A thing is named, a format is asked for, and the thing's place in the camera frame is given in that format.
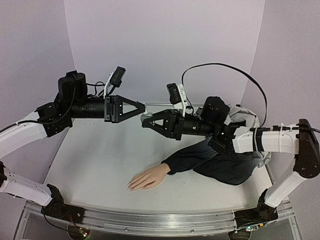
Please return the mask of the clear nail polish bottle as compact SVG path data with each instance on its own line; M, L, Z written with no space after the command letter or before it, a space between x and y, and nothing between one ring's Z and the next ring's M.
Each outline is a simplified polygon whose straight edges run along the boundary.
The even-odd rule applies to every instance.
M145 112L141 115L140 120L143 122L144 120L147 120L153 116L152 112Z

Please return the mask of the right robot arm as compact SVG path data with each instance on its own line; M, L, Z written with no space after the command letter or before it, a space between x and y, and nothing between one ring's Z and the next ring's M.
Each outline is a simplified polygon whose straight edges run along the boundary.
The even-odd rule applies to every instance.
M206 99L196 115L178 109L147 113L142 126L166 138L204 136L205 140L177 151L165 160L169 172L194 170L228 185L244 183L257 167L264 166L271 153L293 155L281 179L259 197L257 206L235 213L236 226L249 229L278 218L277 207L296 187L320 173L320 147L315 129L306 119L297 124L261 127L248 109L226 105L217 96Z

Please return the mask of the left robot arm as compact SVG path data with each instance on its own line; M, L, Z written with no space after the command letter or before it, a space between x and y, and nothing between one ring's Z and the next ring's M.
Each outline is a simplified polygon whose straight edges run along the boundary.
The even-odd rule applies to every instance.
M58 94L53 102L1 129L0 157L71 128L73 119L103 119L107 123L118 124L144 113L146 106L143 103L112 95L108 90L121 85L125 72L123 67L117 67L110 74L103 84L102 96L88 95L84 73L76 70L66 73L58 80ZM39 204L45 216L62 219L71 214L57 187L17 175L3 163L0 165L0 191Z

